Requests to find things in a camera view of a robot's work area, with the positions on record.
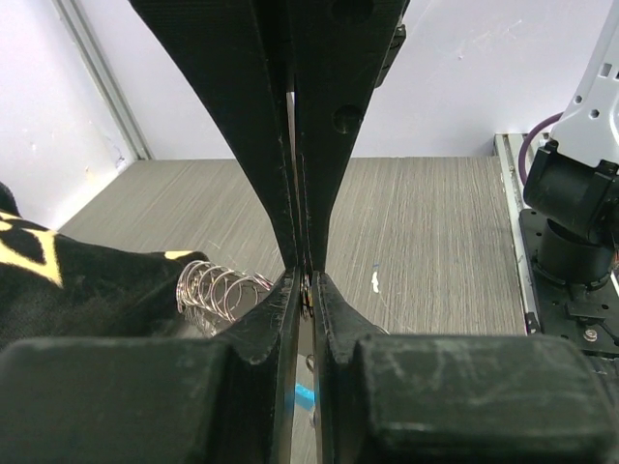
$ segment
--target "metal wire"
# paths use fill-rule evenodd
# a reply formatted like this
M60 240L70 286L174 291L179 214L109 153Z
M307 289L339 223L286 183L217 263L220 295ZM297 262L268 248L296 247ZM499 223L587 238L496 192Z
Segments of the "metal wire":
M205 335L213 336L260 303L272 287L273 282L260 274L191 261L176 286L178 312Z

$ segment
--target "screw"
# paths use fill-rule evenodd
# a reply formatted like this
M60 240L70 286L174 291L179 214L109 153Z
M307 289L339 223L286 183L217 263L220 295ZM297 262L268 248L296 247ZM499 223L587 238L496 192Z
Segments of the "screw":
M596 341L598 339L598 333L593 329L587 329L584 331L584 339L587 341Z

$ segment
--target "blue object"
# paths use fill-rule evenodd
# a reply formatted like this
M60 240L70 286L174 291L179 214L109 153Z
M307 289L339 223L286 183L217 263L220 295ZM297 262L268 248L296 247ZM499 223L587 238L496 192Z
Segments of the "blue object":
M314 394L310 389L306 389L303 385L297 384L294 387L294 401L299 406L307 411L311 411L314 405Z

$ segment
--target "white paint spot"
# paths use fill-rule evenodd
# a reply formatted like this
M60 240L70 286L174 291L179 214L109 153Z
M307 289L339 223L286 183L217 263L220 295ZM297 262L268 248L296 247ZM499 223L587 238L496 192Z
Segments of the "white paint spot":
M378 271L374 271L371 275L371 289L374 293L380 293L380 290L378 290Z

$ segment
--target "black cylinder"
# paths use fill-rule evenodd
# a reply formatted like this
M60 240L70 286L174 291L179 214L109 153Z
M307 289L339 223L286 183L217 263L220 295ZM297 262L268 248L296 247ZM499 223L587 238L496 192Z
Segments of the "black cylinder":
M612 249L585 242L549 219L537 259L544 274L559 283L596 287L610 276L613 256Z

